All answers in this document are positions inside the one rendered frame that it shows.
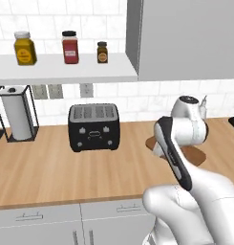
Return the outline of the grey cupboard door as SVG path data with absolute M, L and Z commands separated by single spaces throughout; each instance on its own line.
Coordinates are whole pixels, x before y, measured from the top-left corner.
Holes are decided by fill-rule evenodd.
M 73 231 L 77 232 L 78 245 L 84 245 L 79 221 L 1 228 L 0 245 L 74 245 Z
M 154 223 L 144 217 L 84 220 L 85 245 L 90 245 L 90 230 L 94 232 L 95 245 L 142 245 Z

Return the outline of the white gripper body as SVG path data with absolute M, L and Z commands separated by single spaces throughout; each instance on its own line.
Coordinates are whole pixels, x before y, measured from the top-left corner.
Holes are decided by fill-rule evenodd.
M 160 147 L 159 143 L 155 143 L 155 145 L 153 147 L 153 154 L 158 156 L 158 157 L 165 159 L 165 154 L 164 154 L 162 148 Z

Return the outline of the yellow spice jar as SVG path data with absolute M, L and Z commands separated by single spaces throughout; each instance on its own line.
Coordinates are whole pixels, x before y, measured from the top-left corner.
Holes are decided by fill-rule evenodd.
M 21 66 L 34 65 L 37 61 L 34 43 L 27 31 L 14 33 L 14 50 L 17 63 Z

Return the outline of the small brown spice jar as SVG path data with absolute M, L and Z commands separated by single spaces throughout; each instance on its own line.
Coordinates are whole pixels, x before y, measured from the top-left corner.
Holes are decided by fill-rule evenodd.
M 100 41 L 97 43 L 97 62 L 98 63 L 108 62 L 107 43 L 104 41 Z

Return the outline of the white paper towel roll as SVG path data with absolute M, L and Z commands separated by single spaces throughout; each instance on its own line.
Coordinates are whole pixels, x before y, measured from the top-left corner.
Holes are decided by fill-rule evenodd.
M 23 91 L 22 86 L 6 87 L 0 91 L 13 138 L 17 141 L 29 139 L 34 132 L 27 95 L 21 96 Z

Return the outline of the red spice jar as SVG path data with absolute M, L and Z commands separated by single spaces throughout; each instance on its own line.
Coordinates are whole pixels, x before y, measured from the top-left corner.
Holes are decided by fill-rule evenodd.
M 62 32 L 62 47 L 64 61 L 66 64 L 77 64 L 79 62 L 78 43 L 75 31 Z

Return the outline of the grey wall cupboard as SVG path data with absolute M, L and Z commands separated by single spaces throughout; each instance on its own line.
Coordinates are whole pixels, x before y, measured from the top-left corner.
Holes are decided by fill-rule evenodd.
M 126 49 L 141 81 L 234 78 L 234 0 L 127 0 Z

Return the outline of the grey wall socket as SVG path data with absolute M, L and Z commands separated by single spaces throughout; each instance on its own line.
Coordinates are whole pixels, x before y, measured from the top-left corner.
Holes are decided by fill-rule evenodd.
M 51 100 L 62 99 L 63 98 L 63 91 L 61 84 L 49 84 L 49 95 Z
M 80 97 L 92 98 L 94 96 L 94 86 L 92 83 L 80 83 Z
M 32 92 L 36 100 L 46 100 L 48 98 L 46 86 L 44 84 L 33 85 Z

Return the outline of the grey drawer front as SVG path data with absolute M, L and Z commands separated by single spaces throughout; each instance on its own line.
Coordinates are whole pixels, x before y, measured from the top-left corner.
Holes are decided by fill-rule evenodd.
M 36 214 L 37 212 L 43 214 L 44 218 L 41 220 L 33 221 L 15 221 L 15 217 L 20 216 L 23 213 L 25 213 L 26 215 L 30 215 Z M 23 226 L 61 224 L 65 222 L 79 221 L 80 219 L 81 214 L 78 204 L 0 210 L 0 229 Z
M 132 206 L 134 204 L 141 206 L 141 212 L 117 212 L 117 207 L 120 205 Z M 150 219 L 151 221 L 155 220 L 154 215 L 148 213 L 143 207 L 141 199 L 84 203 L 80 205 L 80 208 L 83 220 L 118 219 L 132 217 L 144 217 Z

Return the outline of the brown wooden cutting board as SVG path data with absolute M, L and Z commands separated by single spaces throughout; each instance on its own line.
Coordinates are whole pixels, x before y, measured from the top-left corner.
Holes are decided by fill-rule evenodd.
M 153 150 L 156 142 L 155 137 L 151 137 L 146 140 L 145 145 L 150 150 Z M 182 146 L 181 151 L 185 158 L 196 167 L 200 166 L 206 160 L 205 153 L 192 145 Z

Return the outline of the white wall shelf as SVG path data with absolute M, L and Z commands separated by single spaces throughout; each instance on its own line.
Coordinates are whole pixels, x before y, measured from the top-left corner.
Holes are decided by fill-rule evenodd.
M 19 66 L 15 56 L 0 55 L 0 85 L 135 82 L 138 75 L 126 54 L 109 54 L 98 63 L 95 54 L 82 54 L 78 64 L 65 64 L 63 55 L 38 55 L 32 66 Z

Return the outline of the black toaster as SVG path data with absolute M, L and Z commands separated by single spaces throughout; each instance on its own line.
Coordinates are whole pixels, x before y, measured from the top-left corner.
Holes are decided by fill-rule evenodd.
M 68 135 L 73 152 L 118 149 L 120 125 L 113 103 L 75 104 L 68 115 Z

